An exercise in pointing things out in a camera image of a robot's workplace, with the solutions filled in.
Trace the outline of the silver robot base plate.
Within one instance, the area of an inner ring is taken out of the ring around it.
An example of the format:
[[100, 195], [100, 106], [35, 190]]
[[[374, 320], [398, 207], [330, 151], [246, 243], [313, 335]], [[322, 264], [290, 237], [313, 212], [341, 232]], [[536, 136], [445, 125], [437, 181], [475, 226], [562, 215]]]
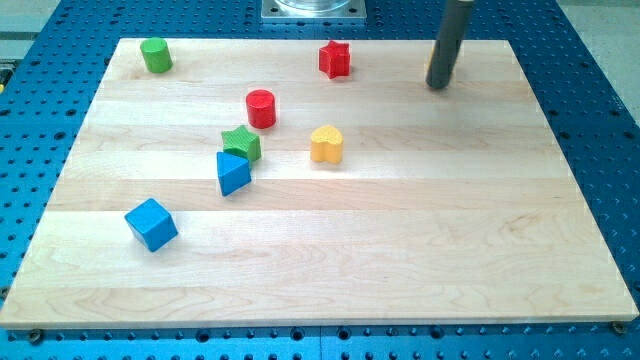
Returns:
[[261, 18], [270, 21], [367, 17], [365, 0], [262, 0]]

